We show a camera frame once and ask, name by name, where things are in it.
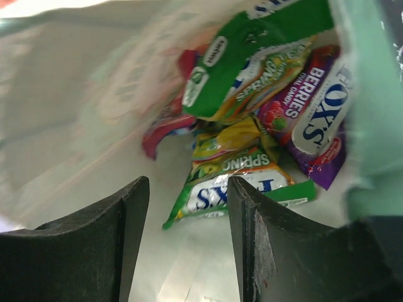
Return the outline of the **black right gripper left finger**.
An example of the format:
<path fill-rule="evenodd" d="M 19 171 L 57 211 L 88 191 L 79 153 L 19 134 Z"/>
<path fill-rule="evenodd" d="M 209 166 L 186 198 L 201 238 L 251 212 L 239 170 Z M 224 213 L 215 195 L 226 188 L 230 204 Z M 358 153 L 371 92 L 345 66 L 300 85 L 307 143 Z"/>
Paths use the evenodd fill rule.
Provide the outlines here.
<path fill-rule="evenodd" d="M 33 230 L 1 234 L 2 301 L 128 301 L 149 205 L 140 177 Z"/>

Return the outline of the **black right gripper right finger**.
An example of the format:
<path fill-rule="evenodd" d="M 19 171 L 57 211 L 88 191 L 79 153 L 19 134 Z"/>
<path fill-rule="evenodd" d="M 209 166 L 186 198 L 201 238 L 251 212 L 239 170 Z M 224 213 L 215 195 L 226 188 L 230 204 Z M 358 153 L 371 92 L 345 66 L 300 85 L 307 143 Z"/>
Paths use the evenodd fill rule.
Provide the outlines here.
<path fill-rule="evenodd" d="M 402 218 L 367 216 L 340 228 L 228 182 L 241 301 L 401 301 Z"/>

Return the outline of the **green spring tea candy bag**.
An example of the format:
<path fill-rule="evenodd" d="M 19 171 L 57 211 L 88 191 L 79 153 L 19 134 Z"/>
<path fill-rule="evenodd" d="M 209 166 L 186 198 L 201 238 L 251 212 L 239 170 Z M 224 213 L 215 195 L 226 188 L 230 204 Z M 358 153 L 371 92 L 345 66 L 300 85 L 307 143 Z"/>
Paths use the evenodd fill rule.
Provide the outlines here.
<path fill-rule="evenodd" d="M 226 214 L 228 183 L 233 176 L 286 207 L 313 201 L 317 196 L 314 182 L 295 182 L 278 165 L 280 155 L 279 145 L 254 115 L 230 126 L 199 131 L 191 170 L 162 229 L 181 220 Z"/>

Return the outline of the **green paper gift bag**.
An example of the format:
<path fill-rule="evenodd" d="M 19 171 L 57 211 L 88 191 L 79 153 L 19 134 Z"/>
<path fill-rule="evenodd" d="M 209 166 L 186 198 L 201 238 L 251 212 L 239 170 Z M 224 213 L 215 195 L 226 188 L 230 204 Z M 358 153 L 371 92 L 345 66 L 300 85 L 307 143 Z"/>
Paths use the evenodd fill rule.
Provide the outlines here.
<path fill-rule="evenodd" d="M 241 301 L 229 209 L 164 230 L 191 170 L 196 118 L 156 160 L 142 150 L 178 92 L 176 61 L 204 56 L 218 31 L 258 1 L 16 1 L 1 10 L 1 215 L 33 230 L 149 180 L 128 301 Z M 317 196 L 286 207 L 340 228 L 367 216 L 402 218 L 402 2 L 328 1 L 334 26 L 312 51 L 338 45 L 353 75 L 346 160 L 329 189 L 280 147 L 278 165 Z"/>

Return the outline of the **green Fox's candy bag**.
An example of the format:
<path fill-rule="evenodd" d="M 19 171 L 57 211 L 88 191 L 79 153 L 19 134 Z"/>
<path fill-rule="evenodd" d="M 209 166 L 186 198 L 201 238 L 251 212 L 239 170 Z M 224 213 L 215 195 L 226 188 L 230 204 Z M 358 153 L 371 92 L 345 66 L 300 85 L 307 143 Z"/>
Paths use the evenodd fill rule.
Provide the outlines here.
<path fill-rule="evenodd" d="M 218 31 L 187 80 L 183 111 L 242 119 L 298 76 L 317 36 L 333 26 L 328 1 L 258 1 Z"/>

